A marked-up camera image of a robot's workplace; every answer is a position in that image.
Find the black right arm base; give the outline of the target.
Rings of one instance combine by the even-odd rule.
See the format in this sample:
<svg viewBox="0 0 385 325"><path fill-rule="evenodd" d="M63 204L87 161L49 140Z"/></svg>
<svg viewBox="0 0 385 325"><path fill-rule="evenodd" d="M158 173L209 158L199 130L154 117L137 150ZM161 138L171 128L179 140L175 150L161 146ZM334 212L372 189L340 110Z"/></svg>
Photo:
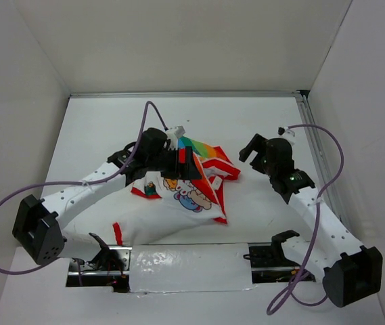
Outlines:
<svg viewBox="0 0 385 325"><path fill-rule="evenodd" d="M250 262L253 284L289 282L300 269L300 264L284 255L282 244L299 234L288 230L274 235L270 243L252 243L243 259Z"/></svg>

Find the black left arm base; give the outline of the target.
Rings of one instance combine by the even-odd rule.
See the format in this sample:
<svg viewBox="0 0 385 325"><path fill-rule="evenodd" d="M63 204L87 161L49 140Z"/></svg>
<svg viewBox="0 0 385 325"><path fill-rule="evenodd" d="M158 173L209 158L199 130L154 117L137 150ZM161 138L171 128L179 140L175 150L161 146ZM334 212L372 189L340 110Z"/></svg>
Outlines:
<svg viewBox="0 0 385 325"><path fill-rule="evenodd" d="M110 287L115 293L128 293L131 266L131 247L109 246L99 236L94 237L100 250L89 261L71 259L66 287Z"/></svg>

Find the rainbow white red kids jacket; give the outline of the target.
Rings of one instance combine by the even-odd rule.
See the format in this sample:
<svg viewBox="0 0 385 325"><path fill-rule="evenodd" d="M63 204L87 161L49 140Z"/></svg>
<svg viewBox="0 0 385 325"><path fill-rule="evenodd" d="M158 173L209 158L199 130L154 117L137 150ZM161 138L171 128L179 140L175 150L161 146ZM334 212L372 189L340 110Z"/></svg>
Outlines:
<svg viewBox="0 0 385 325"><path fill-rule="evenodd" d="M140 212L128 212L112 224L115 243L121 246L149 244L171 234L208 223L228 224L224 204L225 181L235 181L240 170L220 146L183 136L181 151L192 148L200 179L169 179L157 172L127 186L130 193L149 204Z"/></svg>

